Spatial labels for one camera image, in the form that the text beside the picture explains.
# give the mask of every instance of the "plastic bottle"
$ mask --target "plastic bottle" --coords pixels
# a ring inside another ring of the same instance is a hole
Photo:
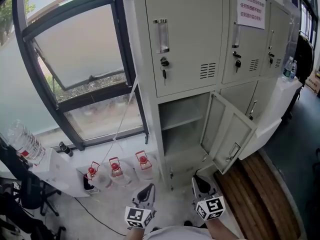
[[[296,73],[297,73],[297,61],[295,60],[292,64],[292,69],[290,72],[289,82],[292,82],[295,79]]]
[[[107,190],[112,185],[108,170],[103,165],[94,161],[91,167],[88,168],[86,177],[90,185],[95,186],[101,191]]]
[[[130,167],[126,162],[119,162],[118,157],[109,159],[111,170],[111,180],[120,186],[129,186],[137,182],[137,175],[135,170]]]
[[[145,153],[145,151],[140,151],[135,153],[133,158],[134,170],[139,180],[142,182],[156,182],[159,180],[159,168],[157,160]]]
[[[290,72],[292,69],[293,60],[294,60],[294,58],[290,57],[289,60],[285,63],[283,74],[282,74],[282,80],[284,82],[287,82],[290,77]]]
[[[21,121],[12,123],[7,137],[10,145],[32,164],[39,164],[44,157],[46,150]]]

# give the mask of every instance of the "office chair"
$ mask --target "office chair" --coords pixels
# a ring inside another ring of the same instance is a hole
[[[32,240],[60,240],[62,231],[66,231],[66,228],[61,226],[57,234],[53,234],[41,220],[27,215],[8,192],[0,194],[0,214],[5,215],[23,232],[31,234]],[[7,222],[2,221],[0,226],[15,232],[15,226]]]
[[[14,188],[13,184],[5,185],[5,189],[8,187],[11,188],[12,196],[15,200],[19,198],[23,208],[30,210],[40,208],[40,213],[42,216],[44,216],[45,213],[43,210],[44,204],[46,204],[56,216],[59,216],[59,213],[48,202],[48,198],[56,193],[61,195],[61,191],[56,189],[46,193],[47,184],[30,172],[28,170],[28,164],[23,162],[20,157],[16,155],[16,153],[17,151],[11,146],[0,146],[0,160],[10,170],[13,176],[17,180],[21,181],[20,189]]]

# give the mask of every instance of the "red bottle cap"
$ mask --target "red bottle cap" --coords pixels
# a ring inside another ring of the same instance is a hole
[[[145,156],[140,157],[140,163],[141,164],[146,164],[148,162],[148,159]]]
[[[111,167],[115,171],[119,169],[119,165],[117,163],[115,163],[115,162],[111,165]]]
[[[88,172],[89,172],[90,174],[95,174],[95,173],[96,173],[96,170],[95,170],[95,168],[93,168],[93,167],[89,167]]]

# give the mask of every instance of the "black cable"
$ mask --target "black cable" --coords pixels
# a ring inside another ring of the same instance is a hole
[[[123,236],[123,237],[126,236],[125,234],[120,234],[119,232],[117,232],[117,231],[113,230],[112,228],[108,227],[106,224],[102,223],[102,222],[101,222],[100,220],[98,220],[95,216],[93,216],[93,215],[87,210],[87,208],[84,207],[84,205],[83,205],[77,198],[74,198],[74,199],[75,199],[75,200],[85,209],[85,211],[86,211],[88,214],[90,214],[90,215],[92,216],[92,218],[94,218],[97,222],[99,222],[100,224],[104,225],[105,227],[107,227],[108,229],[110,229],[111,231],[117,233],[117,234],[120,235],[120,236]]]

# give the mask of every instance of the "white cable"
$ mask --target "white cable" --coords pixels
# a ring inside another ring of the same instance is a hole
[[[103,158],[102,162],[100,163],[100,165],[102,165],[102,163],[106,160],[106,158],[107,158],[110,150],[112,149],[114,143],[117,143],[118,146],[120,147],[120,149],[122,150],[122,153],[125,153],[124,150],[123,150],[123,148],[122,148],[122,146],[121,146],[121,145],[119,144],[119,142],[117,141],[117,136],[118,136],[118,133],[119,133],[119,131],[120,131],[120,127],[121,127],[121,125],[122,125],[122,123],[123,123],[123,121],[124,121],[124,119],[125,119],[125,116],[126,116],[126,113],[127,113],[128,107],[129,107],[129,104],[130,104],[130,102],[131,102],[131,100],[132,100],[132,97],[133,97],[133,95],[134,95],[134,92],[135,92],[135,89],[136,89],[136,87],[137,87],[137,84],[138,84],[138,78],[135,77],[135,80],[134,80],[134,83],[133,83],[133,86],[132,86],[132,90],[131,90],[131,93],[130,93],[130,96],[129,96],[129,101],[128,101],[127,105],[125,106],[125,110],[124,110],[124,112],[123,112],[122,119],[121,119],[121,121],[120,121],[119,127],[118,127],[118,129],[117,129],[117,131],[116,131],[116,133],[115,133],[115,136],[112,138],[112,139],[113,139],[113,142],[112,142],[112,144],[111,144],[108,152],[106,153],[105,157]]]

